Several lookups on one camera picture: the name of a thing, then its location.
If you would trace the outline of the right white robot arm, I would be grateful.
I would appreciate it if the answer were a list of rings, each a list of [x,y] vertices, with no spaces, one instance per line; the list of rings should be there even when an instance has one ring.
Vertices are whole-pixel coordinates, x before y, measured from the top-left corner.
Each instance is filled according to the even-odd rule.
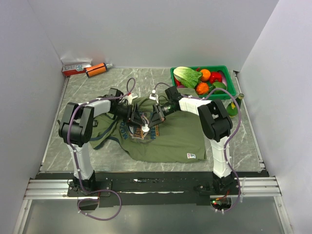
[[[166,116],[176,111],[199,116],[203,133],[210,140],[213,151],[213,189],[218,194],[226,193],[234,183],[227,146],[233,123],[222,101],[198,99],[190,95],[184,96],[175,86],[166,89],[165,94],[169,101],[163,105],[158,103],[153,105],[151,119],[149,124],[142,127],[143,132],[146,133],[152,127],[163,123]]]

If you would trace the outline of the olive green t-shirt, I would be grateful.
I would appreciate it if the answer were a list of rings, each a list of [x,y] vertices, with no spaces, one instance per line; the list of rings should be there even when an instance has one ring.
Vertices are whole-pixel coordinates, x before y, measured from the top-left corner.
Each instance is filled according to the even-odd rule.
[[[112,114],[97,116],[89,141],[98,150],[107,140],[117,142],[134,160],[153,163],[193,163],[205,161],[204,135],[197,115],[177,111],[145,133]]]

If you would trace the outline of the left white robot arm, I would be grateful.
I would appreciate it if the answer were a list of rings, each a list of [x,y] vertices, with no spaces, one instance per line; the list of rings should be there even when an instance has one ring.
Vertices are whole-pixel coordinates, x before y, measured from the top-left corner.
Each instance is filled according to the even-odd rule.
[[[84,195],[91,196],[97,189],[95,171],[91,165],[88,142],[97,116],[110,113],[127,124],[144,125],[137,105],[132,104],[136,96],[124,94],[111,88],[109,94],[85,103],[67,103],[59,124],[58,134],[67,144],[74,163],[74,186]]]

